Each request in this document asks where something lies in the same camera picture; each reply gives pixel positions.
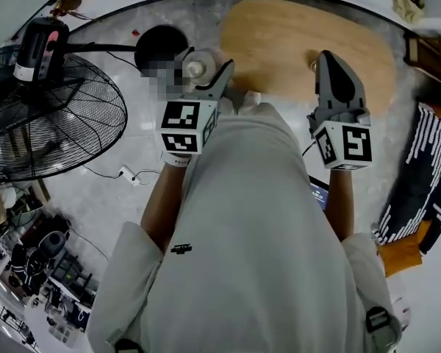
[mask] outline fan guard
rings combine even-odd
[[[22,82],[12,75],[19,49],[0,49],[0,182],[71,170],[122,136],[126,105],[103,71],[67,54],[60,74]]]

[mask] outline white power adapter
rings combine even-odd
[[[119,173],[123,173],[123,177],[126,178],[134,187],[140,185],[139,178],[137,178],[127,166],[123,166]]]

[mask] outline electric fan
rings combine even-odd
[[[115,83],[72,54],[134,46],[67,44],[68,27],[37,18],[20,46],[0,49],[0,182],[49,177],[108,150],[127,109]]]

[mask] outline black and white striped cloth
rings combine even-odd
[[[425,104],[419,104],[416,113],[412,145],[379,228],[373,230],[381,245],[417,231],[441,178],[441,119]]]

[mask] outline small logo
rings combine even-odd
[[[177,255],[184,255],[185,252],[191,251],[193,247],[190,244],[179,244],[174,246],[170,252],[174,252]]]

